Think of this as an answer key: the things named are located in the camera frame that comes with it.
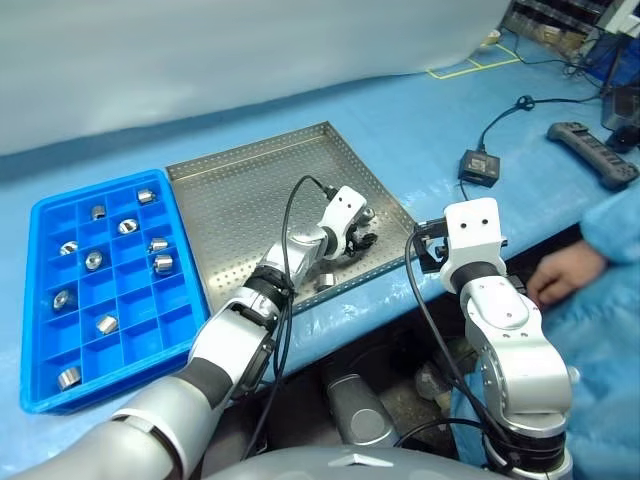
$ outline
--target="stainless steel tray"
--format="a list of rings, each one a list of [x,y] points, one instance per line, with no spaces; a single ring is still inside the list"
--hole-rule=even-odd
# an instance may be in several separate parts
[[[306,309],[379,275],[402,261],[413,220],[328,123],[320,123],[167,168],[200,280],[212,311],[249,276],[280,238],[293,185],[311,174],[326,185],[349,185],[376,211],[378,241],[361,256],[321,262],[296,297]],[[296,195],[290,230],[318,222],[327,205],[308,182]],[[316,293],[315,276],[332,272],[336,285]]]

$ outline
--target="black device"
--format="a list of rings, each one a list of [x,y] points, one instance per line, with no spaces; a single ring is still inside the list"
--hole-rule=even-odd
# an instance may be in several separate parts
[[[625,125],[618,128],[605,142],[616,153],[628,153],[640,143],[640,127]]]
[[[561,141],[600,174],[600,183],[609,190],[622,190],[638,177],[638,168],[625,162],[578,122],[559,122],[549,127],[547,138]]]
[[[478,150],[467,150],[460,160],[458,178],[465,182],[493,187],[500,178],[500,158]]]

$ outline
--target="blue tablecloth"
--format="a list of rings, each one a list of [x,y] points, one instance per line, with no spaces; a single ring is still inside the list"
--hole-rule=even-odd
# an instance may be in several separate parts
[[[544,51],[529,42],[528,58]],[[504,65],[448,80],[427,74],[358,81],[262,105],[79,139],[0,157],[0,477],[57,454],[128,395],[74,415],[27,415],[18,404],[22,297],[29,211],[55,193],[148,168],[162,168],[329,120],[416,220],[442,216],[462,201],[458,162],[478,135],[517,97],[584,98],[595,93],[579,78],[566,79],[557,63]],[[546,104],[518,112],[487,136],[489,153],[502,158],[498,183],[469,186],[472,197],[498,199],[506,256],[575,223],[606,198],[588,169],[545,133],[557,121],[576,120],[604,139],[600,102]],[[640,163],[634,150],[626,156]],[[425,298],[441,292],[437,278],[422,277]],[[299,369],[414,308],[403,268],[295,317],[288,367]]]

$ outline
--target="cylindrical metal part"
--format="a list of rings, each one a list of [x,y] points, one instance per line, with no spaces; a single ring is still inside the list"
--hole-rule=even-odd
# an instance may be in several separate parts
[[[171,255],[158,255],[153,261],[153,269],[158,275],[168,275],[173,270]]]
[[[333,273],[321,273],[316,279],[316,291],[322,292],[336,284],[336,276]]]
[[[53,298],[53,309],[60,312],[64,308],[75,308],[77,303],[76,295],[69,289],[60,290]]]
[[[159,250],[164,250],[168,246],[169,246],[169,242],[167,242],[166,239],[162,237],[152,238],[151,242],[149,243],[149,251],[157,252]]]
[[[84,264],[90,272],[100,268],[100,265],[102,265],[102,253],[100,250],[91,250],[87,258],[85,258]]]
[[[60,255],[69,255],[70,253],[75,252],[78,249],[78,242],[75,240],[71,240],[70,242],[65,242],[60,247]]]
[[[118,232],[122,235],[138,230],[138,221],[135,218],[127,218],[118,224]]]
[[[151,203],[155,199],[156,199],[156,194],[153,193],[148,188],[143,188],[142,190],[138,190],[138,202],[140,202],[140,205]]]
[[[96,323],[96,327],[98,327],[98,330],[100,330],[103,335],[108,335],[118,329],[118,319],[113,315],[103,315],[98,323]]]
[[[371,207],[367,207],[360,214],[360,217],[358,218],[357,223],[362,227],[364,225],[367,225],[371,220],[373,220],[373,217],[375,216],[376,216],[376,211]]]
[[[98,220],[104,218],[107,215],[107,209],[104,205],[94,205],[91,207],[91,220]]]
[[[58,375],[58,386],[60,390],[66,390],[74,385],[78,385],[82,381],[79,367],[71,367],[64,370]]]

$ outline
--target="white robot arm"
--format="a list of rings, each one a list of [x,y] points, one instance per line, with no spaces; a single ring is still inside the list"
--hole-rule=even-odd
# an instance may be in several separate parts
[[[442,284],[460,298],[465,335],[480,357],[489,413],[514,445],[556,452],[548,459],[521,455],[523,465],[511,475],[570,478],[571,456],[558,447],[564,444],[571,406],[569,375],[542,333],[540,311],[505,278],[498,205],[492,198],[482,198],[450,205],[444,213],[444,219],[425,225],[423,235],[429,242],[445,238],[445,246],[436,250],[444,260],[425,258],[426,246],[416,250],[423,271],[441,267]],[[495,443],[485,437],[487,456],[503,466],[508,448]]]

